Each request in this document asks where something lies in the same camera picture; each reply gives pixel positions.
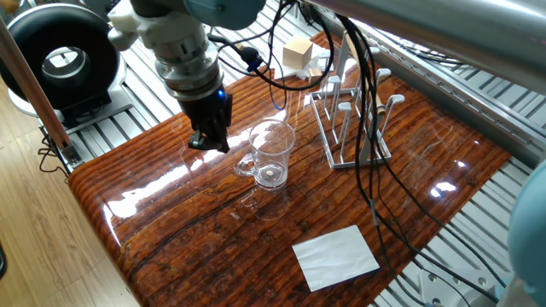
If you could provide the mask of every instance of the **wooden block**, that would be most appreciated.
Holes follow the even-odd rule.
[[[293,38],[282,49],[282,64],[293,69],[303,69],[311,60],[313,43],[305,38]]]
[[[364,91],[368,91],[368,82],[364,83],[364,88],[365,88]],[[381,101],[379,94],[375,96],[375,105],[377,106],[377,115],[384,116],[386,113],[386,109],[384,108],[385,105]]]
[[[309,84],[316,82],[322,76],[322,71],[320,68],[310,68],[309,69]]]

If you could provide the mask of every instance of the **gray pipe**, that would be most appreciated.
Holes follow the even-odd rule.
[[[306,0],[546,95],[546,0]]]

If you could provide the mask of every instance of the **black cable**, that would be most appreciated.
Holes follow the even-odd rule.
[[[382,150],[378,150],[380,153],[380,157],[383,159],[385,167],[388,169],[389,173],[391,173],[391,176],[394,178],[394,180],[398,183],[398,185],[404,190],[404,192],[413,200],[413,202],[419,207],[419,209],[425,213],[429,218],[431,218],[436,224],[438,224],[442,229],[447,230],[447,232],[450,233],[450,235],[453,235],[459,242],[461,242],[468,250],[470,250],[471,253],[476,256],[479,261],[491,272],[493,276],[495,276],[495,279],[503,286],[506,287],[506,283],[502,280],[502,278],[493,270],[493,268],[487,263],[487,261],[473,248],[471,247],[465,240],[463,240],[455,231],[451,230],[448,227],[445,227],[445,224],[440,222],[435,216],[433,216],[425,207],[421,205],[421,203],[415,198],[415,196],[405,187],[405,185],[400,181],[400,179],[396,176],[394,171],[392,170],[391,166],[388,164],[388,162],[385,160],[385,155],[383,154]]]
[[[370,90],[371,95],[373,97],[375,97],[376,96],[376,93],[375,93],[375,76],[370,76],[370,70],[369,70],[368,62],[366,62],[365,57],[364,57],[364,53],[363,53],[362,48],[360,46],[360,43],[358,43],[357,35],[355,34],[355,31],[352,28],[351,23],[348,22],[349,21],[348,18],[346,18],[344,16],[341,16],[341,15],[338,15],[338,14],[337,14],[337,17],[340,19],[341,23],[343,24],[343,26],[347,30],[347,33],[349,33],[349,36],[350,36],[351,40],[355,43],[355,47],[357,49],[358,63],[360,65],[361,79],[362,79],[363,82],[367,81],[369,83],[368,84],[368,90]],[[363,96],[363,99],[361,100],[362,110],[363,110],[363,112],[365,112],[365,114],[367,114],[367,112],[368,112],[367,107],[364,107],[364,101],[367,100],[367,97],[368,97],[367,95]],[[372,104],[373,104],[372,108],[374,108],[374,107],[377,108],[377,106],[375,105],[375,99],[372,100]],[[365,120],[365,117],[361,116],[360,120],[358,122],[358,131],[359,131],[359,133],[357,135],[357,147],[356,147],[356,152],[355,152],[355,171],[357,173],[357,183],[358,183],[358,188],[360,190],[360,193],[362,194],[362,196],[364,197],[365,200],[368,200],[368,197],[366,196],[366,194],[365,194],[365,192],[363,190],[362,183],[361,183],[361,180],[360,180],[360,161],[359,161],[360,160],[359,151],[360,151],[360,141],[361,141],[360,139],[362,137],[362,133],[360,133],[360,132],[363,131],[364,120]],[[374,121],[375,121],[375,118],[372,118],[372,129],[375,128]],[[370,173],[371,173],[372,177],[374,175],[374,173],[373,173],[373,169],[374,169],[373,161],[374,160],[372,159],[372,162],[370,163]],[[372,216],[374,217],[375,229],[377,230],[377,235],[379,237],[379,242],[380,242],[380,245],[381,245],[381,250],[383,252],[383,257],[386,260],[386,265],[387,265],[388,269],[390,270],[390,272],[392,274],[392,278],[393,278],[393,280],[395,280],[397,282],[397,284],[400,286],[400,288],[406,293],[406,295],[409,298],[411,298],[413,301],[415,301],[419,305],[424,306],[425,303],[423,303],[418,298],[416,298],[402,284],[402,282],[397,277],[396,271],[394,270],[394,268],[391,265],[391,262],[390,262],[390,260],[389,260],[389,258],[387,256],[387,253],[386,253],[385,242],[383,241],[383,236],[381,234],[380,227],[379,227],[379,224],[377,222],[377,217],[379,216],[379,214],[375,210],[375,204],[374,204],[374,201],[373,201],[373,185],[370,184],[369,187],[370,187],[370,196],[369,196],[369,198],[371,199],[371,201],[366,201],[366,202],[369,204],[369,207],[372,210]]]
[[[319,24],[321,25],[322,29],[324,30],[324,33],[326,34],[326,37],[328,38],[328,46],[330,48],[330,57],[328,59],[328,64],[326,65],[326,70],[324,71],[322,76],[318,80],[313,82],[312,84],[302,86],[302,87],[298,87],[298,88],[291,87],[291,86],[286,86],[286,85],[283,85],[283,84],[278,84],[275,81],[269,80],[267,77],[265,77],[265,75],[263,75],[263,73],[261,73],[259,71],[255,71],[256,74],[258,74],[258,76],[260,78],[262,78],[268,84],[271,84],[271,85],[273,85],[273,86],[275,86],[275,87],[277,87],[277,88],[279,88],[281,90],[301,91],[301,90],[308,90],[308,89],[311,89],[311,88],[315,87],[316,85],[320,84],[324,80],[324,78],[326,78],[328,76],[329,71],[330,71],[330,67],[332,66],[332,63],[334,62],[334,40],[332,39],[332,34],[330,33],[330,30],[328,29],[328,27],[324,23],[324,20],[322,20],[322,17],[314,9],[313,9],[313,11],[315,12],[315,14],[317,14],[317,18],[319,19]]]
[[[379,172],[379,168],[377,168],[377,195],[381,201],[381,203],[383,204],[383,206],[386,208],[386,210],[389,212],[389,214],[391,215],[392,219],[394,220],[395,224],[397,224],[398,226],[398,230],[400,230],[400,234],[402,234],[404,240],[406,242],[410,242],[410,240],[408,239],[408,235],[405,233],[405,231],[402,229],[402,225],[400,225],[400,222],[398,221],[398,219],[396,218],[396,216],[394,215],[394,213],[392,213],[392,210],[391,208],[386,204],[386,202],[383,200],[383,198],[381,197],[381,192],[380,192],[380,186],[381,186],[381,175],[380,175],[380,172]],[[464,297],[464,295],[453,285],[451,285],[447,280],[445,280],[444,278],[442,278],[441,276],[438,276],[436,274],[434,274],[433,272],[431,272],[430,270],[428,269],[425,269],[425,267],[419,263],[417,260],[412,260],[412,262],[419,268],[419,269],[422,269],[426,272],[428,272],[429,274],[433,274],[434,276],[438,277],[441,281],[445,282],[449,287],[451,287],[453,290],[455,290],[457,292],[457,294],[459,294],[461,296],[461,298],[465,301],[465,303],[468,305],[468,307],[471,307],[470,306],[470,303],[467,301],[467,298]]]
[[[285,82],[284,82],[284,71],[282,70],[282,65],[281,63],[279,62],[279,60],[276,58],[275,55],[273,55],[273,58],[275,59],[277,65],[281,68],[281,78],[282,78],[282,84],[284,85]],[[284,103],[282,104],[282,107],[278,107],[275,103],[275,100],[273,99],[273,90],[271,88],[271,84],[270,84],[270,96],[271,96],[271,102],[273,102],[273,106],[275,107],[275,109],[281,111],[281,110],[284,110],[284,108],[287,106],[287,100],[288,100],[288,94],[287,94],[287,91],[284,90]]]
[[[364,37],[364,35],[360,32],[360,30],[358,28],[356,28],[354,26],[354,29],[355,31],[357,32],[358,36],[364,41],[364,44],[366,45],[367,49],[369,48],[368,44],[367,44],[367,41],[366,41],[366,38]],[[383,162],[386,166],[386,168],[389,170],[389,172],[391,173],[392,177],[394,178],[394,180],[398,183],[398,185],[400,185],[400,187],[402,187],[402,189],[404,190],[404,192],[415,202],[415,204],[419,207],[419,209],[421,209],[421,211],[423,211],[423,213],[425,213],[428,217],[430,217],[435,223],[437,223],[438,225],[440,225],[443,229],[446,229],[451,235],[453,235],[457,240],[459,240],[468,250],[470,250],[471,253],[473,253],[478,259],[479,261],[481,261],[482,264],[484,264],[484,266],[491,272],[491,274],[493,276],[495,276],[495,278],[497,279],[497,281],[503,286],[503,287],[506,287],[506,283],[504,283],[504,281],[500,278],[500,276],[493,270],[493,268],[487,263],[487,261],[485,261],[485,259],[483,257],[481,257],[481,255],[479,255],[479,253],[474,249],[472,248],[465,240],[463,240],[457,233],[455,233],[453,230],[445,227],[445,225],[443,223],[441,223],[436,217],[434,217],[432,214],[430,214],[430,212],[427,211],[427,209],[425,209],[421,203],[419,203],[419,201],[415,198],[415,196],[404,186],[404,184],[400,181],[400,179],[396,176],[396,174],[394,174],[394,171],[392,171],[390,165],[387,163],[387,161],[385,160],[385,156],[380,148],[380,144],[379,144],[379,140],[376,138],[375,139],[375,142],[377,143],[377,146],[378,146],[378,152],[380,153],[380,156],[381,158],[383,159]]]
[[[427,272],[428,274],[432,274],[434,275],[434,277],[438,278],[439,280],[445,282],[445,284],[447,284],[448,286],[450,286],[451,289],[455,290],[455,292],[457,292],[457,294],[459,294],[459,296],[461,296],[462,300],[467,304],[468,307],[472,307],[470,305],[470,302],[468,302],[467,298],[464,297],[464,295],[461,293],[461,291],[459,291],[459,289],[457,289],[455,286],[451,285],[446,279],[444,279],[442,276],[438,276],[436,274],[434,274],[433,272],[431,272],[430,270],[428,269],[425,269],[422,264],[420,264],[418,261],[414,260],[412,261],[417,267],[419,267],[419,269],[422,269],[424,270],[425,272]]]
[[[362,33],[354,26],[354,24],[352,24],[352,22],[350,22],[346,17],[343,17],[343,16],[339,16],[338,15],[338,18],[340,18],[341,22],[344,24],[344,27],[346,28],[347,32],[349,33],[349,36],[351,37],[351,40],[353,42],[357,42],[358,41],[358,37],[356,35],[356,33],[360,36],[360,38],[365,42],[365,38],[363,38],[363,35]],[[364,60],[364,57],[363,57],[363,52],[362,52],[362,48],[360,46],[359,43],[356,43],[355,44],[356,46],[356,49],[357,49],[357,53],[358,53],[358,60],[359,62],[361,63],[360,67],[361,67],[361,78],[362,80],[364,80],[364,78],[366,77],[365,76],[365,72],[366,72],[366,69],[362,69],[363,68],[363,65],[362,63],[365,62]],[[371,52],[369,50],[369,46],[367,46],[367,49],[368,49],[368,52],[369,54],[371,55]],[[362,109],[364,110],[365,109],[365,106],[364,106],[364,99],[361,101],[361,104],[362,104]],[[362,131],[363,131],[363,117],[361,117],[361,119],[359,120],[359,132],[358,132],[358,135],[357,135],[357,143],[359,144],[360,143],[360,138],[362,137]],[[378,150],[378,152],[380,153],[381,157],[383,158],[383,160],[385,160],[385,157],[384,157],[384,154],[382,153],[381,150]],[[358,162],[358,154],[356,154],[356,173],[359,174],[359,162]],[[469,285],[472,289],[478,291],[479,293],[483,294],[484,296],[486,296],[487,298],[491,299],[493,302],[497,303],[498,302],[498,299],[491,295],[490,293],[484,291],[483,289],[481,289],[480,287],[474,285],[472,282],[470,282],[469,280],[467,280],[466,278],[458,275],[456,272],[454,272],[453,270],[445,267],[444,265],[442,265],[440,262],[438,262],[437,260],[429,257],[428,255],[426,255],[425,253],[421,252],[420,250],[418,250],[416,247],[414,247],[413,245],[411,245],[408,241],[406,241],[401,235],[399,235],[392,227],[390,224],[388,224],[385,219],[381,216],[381,214],[379,214],[378,212],[375,211],[374,209],[374,206],[373,206],[373,203],[370,202],[368,196],[365,194],[364,190],[363,190],[363,187],[362,187],[362,182],[360,180],[360,176],[357,176],[357,187],[364,199],[364,201],[366,201],[366,203],[370,206],[370,209],[372,210],[372,215],[373,215],[373,218],[375,220],[375,224],[377,224],[377,221],[376,219],[379,219],[386,227],[387,229],[389,229],[389,231],[391,231],[391,233],[399,240],[401,240],[411,251],[415,252],[415,253],[418,253],[419,255],[421,255],[422,257],[424,257],[426,260],[428,260],[429,262],[431,262],[432,264],[438,266],[439,268],[441,268],[442,270],[444,270],[445,272],[447,272],[448,274],[454,276],[455,278],[457,278],[459,281]]]
[[[248,72],[243,72],[241,69],[237,68],[237,67],[234,67],[233,65],[229,64],[226,60],[224,60],[223,58],[221,57],[218,57],[218,59],[223,63],[225,64],[227,67],[233,69],[234,71],[240,73],[240,74],[243,74],[247,77],[250,77],[250,78],[256,78],[258,75],[256,74],[251,74],[251,73],[248,73]]]
[[[284,8],[286,8],[287,6],[289,6],[288,10],[287,10],[286,12],[282,13],[282,10],[283,10]],[[238,43],[244,43],[244,42],[250,41],[250,40],[252,40],[252,39],[259,38],[259,37],[265,35],[266,33],[269,33],[270,35],[273,34],[273,31],[275,30],[275,27],[276,27],[276,25],[279,23],[280,19],[282,19],[282,17],[284,17],[284,16],[286,15],[286,13],[288,13],[289,10],[290,10],[293,6],[294,6],[293,3],[284,3],[283,1],[280,1],[280,2],[279,2],[279,9],[278,9],[277,12],[276,12],[276,16],[275,16],[275,18],[273,19],[273,24],[271,25],[271,27],[270,27],[269,29],[267,29],[265,32],[262,32],[262,33],[260,33],[260,34],[257,34],[257,35],[255,35],[255,36],[253,36],[253,37],[250,37],[250,38],[243,38],[242,40],[230,42],[227,38],[222,38],[222,37],[219,37],[219,36],[211,36],[211,34],[209,34],[209,39],[210,39],[211,41],[213,41],[213,42],[223,43],[223,45],[220,46],[220,47],[218,48],[218,53],[219,53],[220,51],[222,51],[226,46],[229,46],[229,47],[231,47],[232,49],[234,49],[235,52],[237,52],[237,54],[238,54],[239,56],[242,56],[242,55],[241,55],[241,51],[236,47],[236,45],[237,45]],[[271,38],[271,36],[270,36],[269,40],[270,40],[270,42],[268,43],[268,45],[270,46],[270,58],[269,58],[268,62],[266,63],[266,67],[267,67],[267,68],[265,69],[265,71],[263,71],[263,73],[266,73],[268,70],[270,70],[271,55],[272,55],[272,53],[273,53],[273,46],[272,46],[272,38]],[[220,58],[219,60],[220,60],[221,62],[223,62],[223,63],[224,63],[226,66],[228,66],[229,68],[231,68],[231,69],[235,70],[236,72],[241,73],[241,74],[243,74],[243,75],[245,75],[245,76],[252,77],[252,78],[258,76],[256,73],[243,72],[242,70],[240,70],[240,69],[238,69],[238,68],[236,68],[236,67],[233,67],[231,64],[229,64],[229,63],[228,63],[226,60],[224,60],[224,59],[221,59],[221,58]]]
[[[46,148],[40,148],[38,150],[38,155],[41,155],[43,156],[42,157],[42,160],[40,161],[40,166],[39,166],[39,170],[41,172],[46,172],[46,173],[52,173],[52,172],[56,172],[56,171],[61,171],[63,173],[63,175],[65,176],[65,183],[67,182],[68,180],[68,174],[69,174],[69,170],[68,170],[68,167],[67,165],[65,164],[65,162],[62,160],[62,157],[61,157],[61,153],[59,153],[59,149],[57,148],[57,146],[53,143],[53,140],[51,140],[51,138],[49,138],[48,135],[45,135],[44,138],[42,139],[42,144],[46,146]],[[53,170],[46,170],[44,169],[44,162],[45,162],[45,159],[47,157],[56,157],[58,158],[61,163],[62,163],[62,166],[65,168],[65,169],[62,169],[60,166],[57,166],[55,169]]]
[[[273,24],[271,25],[271,27],[267,30],[265,30],[264,32],[261,32],[260,34],[256,34],[254,36],[251,36],[250,38],[243,38],[241,40],[237,40],[237,41],[234,41],[233,44],[238,44],[238,43],[245,43],[245,42],[248,42],[248,41],[251,41],[253,39],[256,39],[256,38],[261,38],[263,37],[265,34],[267,33],[270,33],[272,31],[274,31],[276,25],[278,24],[279,20],[281,20],[289,11],[290,9],[293,7],[293,4],[289,4],[289,3],[282,3],[282,2],[279,2],[279,9],[277,10],[276,12],[276,15],[275,17],[273,18]],[[283,14],[281,14],[280,12],[282,12],[282,10],[284,8],[286,8],[287,6],[290,6],[290,8],[284,12]],[[225,48],[226,46],[221,46],[219,49],[218,49],[218,52],[220,52],[223,48]]]

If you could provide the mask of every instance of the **metal drying rack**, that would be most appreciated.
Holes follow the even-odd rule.
[[[344,153],[346,142],[347,142],[347,135],[348,135],[349,129],[351,128],[353,105],[350,102],[340,102],[340,96],[351,95],[352,97],[356,97],[354,102],[354,109],[357,112],[358,117],[362,116],[361,110],[358,109],[358,103],[360,103],[360,100],[363,99],[363,93],[362,93],[363,83],[360,77],[358,78],[358,81],[356,82],[354,87],[349,89],[341,89],[341,83],[342,83],[341,80],[343,78],[343,73],[345,71],[346,61],[349,58],[350,48],[349,48],[348,39],[349,38],[347,36],[344,36],[343,38],[343,44],[341,45],[340,59],[338,62],[336,74],[332,77],[325,78],[322,81],[321,89],[319,91],[311,93],[309,97],[306,98],[311,100],[311,104],[313,105],[313,109],[315,110],[318,128],[321,132],[322,142],[324,143],[324,148],[326,151],[326,157],[328,159],[328,163],[330,164],[330,167],[333,169],[354,167],[356,163],[355,161],[345,161],[343,159],[343,153]],[[370,51],[372,54],[378,54],[380,52],[379,48],[376,48],[376,47],[372,47]],[[391,74],[390,69],[387,69],[387,68],[378,69],[375,74],[376,80],[377,80],[376,86],[379,85],[380,81],[383,78],[389,76],[390,74]],[[389,118],[391,117],[393,107],[404,101],[405,101],[404,96],[393,95],[389,98],[388,103],[386,105],[378,106],[378,111],[379,111],[378,114],[381,114],[381,115],[378,115],[378,118],[377,118],[378,124],[380,124],[381,121],[383,120],[384,114],[385,113],[387,114],[385,118],[385,123],[383,124],[381,131],[379,131],[379,129],[377,130],[377,136],[379,137],[381,152],[383,153],[385,160],[381,158],[378,148],[375,149],[375,153],[373,155],[371,154],[371,144],[369,142],[369,139],[367,137],[364,137],[363,146],[359,154],[360,165],[369,165],[372,160],[375,163],[383,163],[383,161],[388,162],[392,158],[391,152],[389,151],[389,148],[386,145],[385,140],[383,139],[383,136],[386,131]],[[341,144],[339,156],[336,154],[336,156],[338,156],[337,159],[336,157],[334,157],[334,154],[332,153],[332,149],[328,142],[328,138],[326,136],[326,130],[322,124],[322,119],[319,112],[319,106],[322,107],[322,110],[324,111],[326,115],[326,119],[328,120],[329,123],[331,123],[330,130],[332,131],[332,134],[334,136],[334,142],[335,142],[333,146]],[[338,112],[342,112],[345,114],[339,133],[335,129]],[[370,120],[364,126],[364,133],[366,134],[368,134],[367,126],[369,126],[369,122]]]

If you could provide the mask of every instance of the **white paper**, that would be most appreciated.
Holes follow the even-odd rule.
[[[379,268],[357,225],[292,248],[312,292]]]
[[[282,65],[282,72],[281,68],[279,68],[279,65],[276,63],[275,60],[271,61],[271,67],[275,68],[275,79],[282,78],[282,75],[284,74],[284,77],[290,77],[294,75],[298,75],[299,78],[305,79],[309,77],[309,69],[310,68],[321,68],[321,71],[324,71],[326,69],[326,65],[328,64],[328,59],[319,59],[320,55],[328,53],[328,58],[330,56],[329,49],[323,48],[316,43],[313,44],[313,50],[311,51],[311,60],[307,65],[305,65],[304,69],[297,70],[290,67],[286,67],[282,65],[282,48],[274,49],[273,54],[276,56],[276,58],[281,62]],[[330,67],[330,71],[334,70],[334,65]]]

